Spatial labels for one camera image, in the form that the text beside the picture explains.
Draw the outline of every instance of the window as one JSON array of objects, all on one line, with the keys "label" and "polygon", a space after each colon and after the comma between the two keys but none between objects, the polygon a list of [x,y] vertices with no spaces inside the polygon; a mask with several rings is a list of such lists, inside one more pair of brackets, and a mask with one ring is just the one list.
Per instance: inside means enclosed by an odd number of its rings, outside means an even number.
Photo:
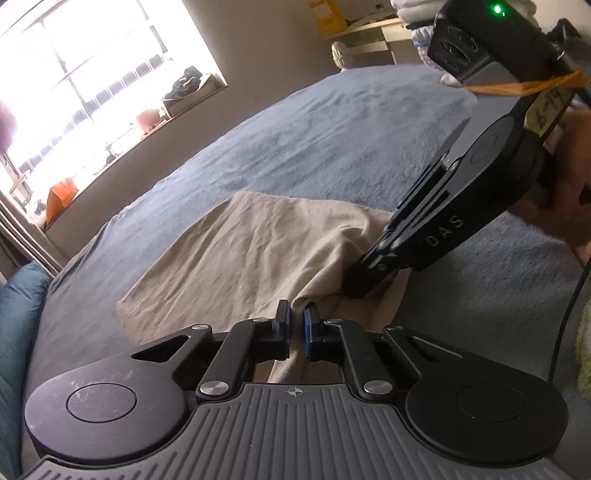
[{"label": "window", "polygon": [[173,57],[149,5],[65,0],[9,41],[0,38],[0,98],[19,123],[8,157],[27,210],[66,177],[83,189],[137,143],[135,116],[160,107],[183,70],[196,64]]}]

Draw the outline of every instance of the beige towel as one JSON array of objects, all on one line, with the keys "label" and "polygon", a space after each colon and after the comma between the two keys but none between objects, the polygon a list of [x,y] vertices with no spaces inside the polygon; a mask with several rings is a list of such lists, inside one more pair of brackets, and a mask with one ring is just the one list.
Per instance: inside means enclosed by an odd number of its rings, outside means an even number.
[{"label": "beige towel", "polygon": [[277,302],[287,299],[296,313],[291,356],[276,362],[270,375],[257,369],[257,378],[326,381],[334,368],[304,367],[301,314],[316,301],[321,317],[357,320],[366,330],[381,331],[392,321],[407,272],[382,298],[350,300],[338,293],[345,269],[390,217],[346,202],[237,193],[175,241],[118,302],[119,318],[130,341],[142,345],[195,323],[224,332],[241,320],[273,318]]}]

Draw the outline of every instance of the black gripper pad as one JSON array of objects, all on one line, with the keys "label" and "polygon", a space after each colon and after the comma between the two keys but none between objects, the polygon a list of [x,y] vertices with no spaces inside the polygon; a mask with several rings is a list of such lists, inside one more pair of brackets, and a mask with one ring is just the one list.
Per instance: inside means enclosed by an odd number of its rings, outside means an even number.
[{"label": "black gripper pad", "polygon": [[489,469],[443,458],[412,436],[394,408],[358,400],[345,385],[266,384],[202,404],[168,445],[134,463],[91,468],[45,458],[24,478],[572,480],[546,459]]}]

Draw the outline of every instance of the wall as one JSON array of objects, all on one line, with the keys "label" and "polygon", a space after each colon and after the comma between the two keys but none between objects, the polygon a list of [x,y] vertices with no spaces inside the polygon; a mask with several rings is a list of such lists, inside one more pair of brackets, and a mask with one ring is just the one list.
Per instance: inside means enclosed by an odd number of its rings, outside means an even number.
[{"label": "wall", "polygon": [[582,33],[591,37],[591,7],[584,0],[534,0],[535,17],[544,29],[552,30],[560,18],[568,18]]},{"label": "wall", "polygon": [[185,0],[228,88],[114,162],[50,226],[71,258],[123,207],[231,128],[337,73],[305,0]]}]

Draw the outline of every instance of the gray blanket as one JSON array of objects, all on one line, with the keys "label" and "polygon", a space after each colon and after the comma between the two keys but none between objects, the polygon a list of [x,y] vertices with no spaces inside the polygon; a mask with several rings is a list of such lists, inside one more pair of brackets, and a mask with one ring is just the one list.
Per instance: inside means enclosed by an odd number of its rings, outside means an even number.
[{"label": "gray blanket", "polygon": [[[473,106],[471,94],[440,85],[439,77],[424,66],[329,77],[242,123],[157,183],[113,217],[52,284],[27,394],[57,374],[126,349],[115,303],[186,228],[232,193],[393,210]],[[397,321],[543,375],[580,273],[563,244],[503,215],[413,274]],[[558,366],[571,421],[556,460],[590,478],[591,406],[576,391],[576,323]]]}]

